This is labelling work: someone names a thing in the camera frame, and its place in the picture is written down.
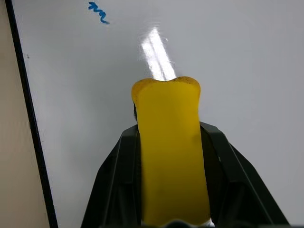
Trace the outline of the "black-framed whiteboard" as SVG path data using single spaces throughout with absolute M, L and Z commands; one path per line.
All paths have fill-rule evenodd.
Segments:
M 135 124 L 143 78 L 195 78 L 199 116 L 304 225 L 304 0 L 12 0 L 59 228 Z

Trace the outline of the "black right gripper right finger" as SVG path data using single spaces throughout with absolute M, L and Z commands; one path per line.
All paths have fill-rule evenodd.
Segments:
M 200 123 L 211 220 L 216 228 L 290 224 L 255 167 L 217 127 Z

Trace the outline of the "yellow sponge eraser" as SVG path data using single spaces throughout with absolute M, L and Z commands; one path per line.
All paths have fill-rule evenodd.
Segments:
M 141 143 L 142 219 L 201 225 L 210 206 L 201 141 L 200 85 L 191 77 L 146 78 L 132 87 Z

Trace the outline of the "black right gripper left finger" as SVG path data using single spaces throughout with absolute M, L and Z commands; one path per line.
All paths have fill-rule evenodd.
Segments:
M 99 168 L 81 228 L 141 226 L 141 155 L 137 125 L 123 131 Z

